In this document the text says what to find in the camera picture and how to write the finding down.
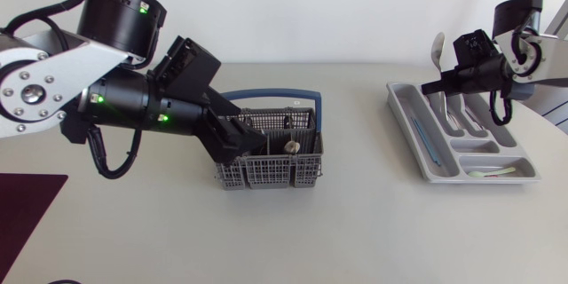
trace black cable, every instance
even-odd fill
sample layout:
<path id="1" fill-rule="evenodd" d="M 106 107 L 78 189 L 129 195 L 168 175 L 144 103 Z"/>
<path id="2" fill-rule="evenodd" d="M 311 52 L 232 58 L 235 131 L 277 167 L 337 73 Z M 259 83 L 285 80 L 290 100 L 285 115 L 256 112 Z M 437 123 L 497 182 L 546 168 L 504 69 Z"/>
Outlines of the black cable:
<path id="1" fill-rule="evenodd" d="M 511 37 L 511 49 L 515 54 L 515 58 L 517 58 L 518 64 L 524 64 L 526 62 L 526 54 L 521 52 L 521 41 L 520 37 L 524 31 L 529 31 L 533 35 L 537 36 L 539 33 L 533 27 L 529 26 L 529 22 L 531 21 L 532 15 L 535 13 L 535 10 L 531 10 L 529 14 L 525 18 L 525 22 L 515 28 L 513 31 L 513 35 Z"/>
<path id="2" fill-rule="evenodd" d="M 529 76 L 534 71 L 536 71 L 536 68 L 539 67 L 539 65 L 540 65 L 540 59 L 542 59 L 542 49 L 540 48 L 539 44 L 538 43 L 529 43 L 529 44 L 534 48 L 534 52 L 535 52 L 534 63 L 525 72 L 517 74 L 518 76 L 521 76 L 521 77 Z"/>
<path id="3" fill-rule="evenodd" d="M 57 23 L 55 23 L 55 21 L 53 21 L 53 20 L 51 20 L 47 17 L 39 18 L 39 20 L 47 23 L 50 26 L 51 30 L 53 30 L 53 32 L 55 33 L 55 35 L 59 39 L 59 43 L 61 43 L 61 50 L 62 51 L 69 50 L 69 43 L 67 42 L 67 39 L 65 38 L 65 35 L 63 34 L 63 31 L 61 31 L 61 29 L 59 28 Z"/>
<path id="4" fill-rule="evenodd" d="M 127 153 L 128 157 L 124 163 L 116 170 L 110 170 L 107 166 L 107 152 L 105 151 L 105 143 L 100 129 L 94 124 L 89 128 L 87 139 L 89 140 L 89 147 L 91 149 L 92 159 L 100 175 L 108 179 L 117 179 L 126 174 L 138 154 L 140 147 L 140 140 L 142 139 L 142 130 L 135 129 L 134 136 L 132 137 L 132 146 Z"/>
<path id="5" fill-rule="evenodd" d="M 154 58 L 154 52 L 156 51 L 156 46 L 158 45 L 158 37 L 160 36 L 160 31 L 156 29 L 154 33 L 154 39 L 152 39 L 152 45 L 150 46 L 150 52 L 148 52 L 148 57 L 142 63 L 138 63 L 136 65 L 131 65 L 129 63 L 121 63 L 119 67 L 128 69 L 128 70 L 139 70 L 143 67 L 147 67 L 152 59 Z"/>
<path id="6" fill-rule="evenodd" d="M 16 30 L 30 22 L 31 20 L 41 19 L 45 17 L 52 16 L 53 14 L 61 13 L 63 11 L 68 11 L 75 8 L 77 5 L 81 4 L 84 0 L 66 0 L 59 4 L 53 4 L 46 6 L 44 8 L 35 9 L 31 12 L 22 13 L 18 17 L 12 19 L 8 26 L 4 28 L 3 33 L 13 36 Z"/>
<path id="7" fill-rule="evenodd" d="M 500 119 L 497 115 L 497 111 L 495 110 L 495 100 L 497 99 L 497 91 L 491 91 L 489 95 L 489 111 L 491 112 L 491 117 L 493 118 L 493 122 L 495 124 L 502 126 L 511 122 L 511 118 L 513 117 L 513 104 L 511 99 L 503 99 L 503 106 L 505 108 L 505 116 L 503 119 Z"/>

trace screw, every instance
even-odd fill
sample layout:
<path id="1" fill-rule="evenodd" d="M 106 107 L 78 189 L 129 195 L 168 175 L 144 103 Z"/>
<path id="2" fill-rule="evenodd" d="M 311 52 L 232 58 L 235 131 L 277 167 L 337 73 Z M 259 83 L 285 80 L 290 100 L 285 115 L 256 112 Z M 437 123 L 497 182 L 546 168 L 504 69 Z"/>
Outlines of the screw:
<path id="1" fill-rule="evenodd" d="M 10 88 L 6 88 L 2 91 L 2 93 L 6 96 L 6 97 L 11 97 L 12 94 L 14 94 L 14 90 L 10 89 Z"/>

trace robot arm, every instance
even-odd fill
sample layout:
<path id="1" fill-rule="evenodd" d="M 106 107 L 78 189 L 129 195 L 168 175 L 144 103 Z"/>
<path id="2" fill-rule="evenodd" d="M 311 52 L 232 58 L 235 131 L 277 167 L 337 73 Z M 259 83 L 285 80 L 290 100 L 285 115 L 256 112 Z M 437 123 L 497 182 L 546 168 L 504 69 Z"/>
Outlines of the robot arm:
<path id="1" fill-rule="evenodd" d="M 509 0 L 495 8 L 493 41 L 483 30 L 462 35 L 454 42 L 458 65 L 442 78 L 422 86 L 424 94 L 446 95 L 491 92 L 492 118 L 497 125 L 512 117 L 512 99 L 528 99 L 535 84 L 568 87 L 568 0 L 551 28 L 540 35 L 542 0 Z M 493 43 L 497 43 L 501 52 Z M 504 101 L 505 116 L 494 110 L 497 91 Z"/>
<path id="2" fill-rule="evenodd" d="M 86 0 L 78 34 L 49 19 L 82 1 L 22 14 L 0 30 L 0 138 L 60 124 L 70 142 L 89 142 L 106 178 L 130 168 L 142 130 L 197 136 L 215 162 L 230 162 L 264 143 L 260 132 L 232 118 L 240 109 L 209 87 L 221 63 L 191 39 L 178 37 L 146 75 L 134 71 L 150 63 L 165 20 L 156 0 Z M 31 20 L 46 22 L 51 31 L 15 37 Z M 107 167 L 97 125 L 135 130 L 118 170 Z"/>

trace gray plastic basket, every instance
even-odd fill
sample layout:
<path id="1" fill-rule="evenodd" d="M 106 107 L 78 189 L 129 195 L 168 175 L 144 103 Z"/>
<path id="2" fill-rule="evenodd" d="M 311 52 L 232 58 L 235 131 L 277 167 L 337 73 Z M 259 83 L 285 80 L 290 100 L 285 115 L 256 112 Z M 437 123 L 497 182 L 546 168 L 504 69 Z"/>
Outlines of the gray plastic basket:
<path id="1" fill-rule="evenodd" d="M 321 96 L 318 92 L 291 89 L 260 89 L 224 93 L 227 99 L 255 97 L 291 97 L 314 99 L 316 110 L 309 107 L 241 110 L 237 117 L 262 131 L 267 137 L 265 146 L 237 157 L 229 164 L 216 164 L 216 178 L 225 190 L 313 187 L 321 176 Z M 291 119 L 294 129 L 285 129 L 284 120 Z M 300 144 L 296 155 L 282 154 L 290 139 Z"/>

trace white wall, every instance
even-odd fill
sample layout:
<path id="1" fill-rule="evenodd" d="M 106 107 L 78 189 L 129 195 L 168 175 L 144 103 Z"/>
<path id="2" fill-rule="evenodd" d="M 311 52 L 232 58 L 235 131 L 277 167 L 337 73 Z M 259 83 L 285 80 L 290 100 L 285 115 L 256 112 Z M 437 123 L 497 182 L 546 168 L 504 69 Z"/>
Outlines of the white wall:
<path id="1" fill-rule="evenodd" d="M 0 24 L 61 0 L 0 0 Z M 483 28 L 505 0 L 158 0 L 169 11 L 156 57 L 178 34 L 192 37 L 223 62 L 396 62 L 430 64 L 430 44 L 446 32 L 444 68 L 454 65 L 451 42 Z M 563 0 L 545 0 L 542 29 Z M 75 31 L 81 10 L 55 19 Z M 33 29 L 28 27 L 20 34 Z"/>

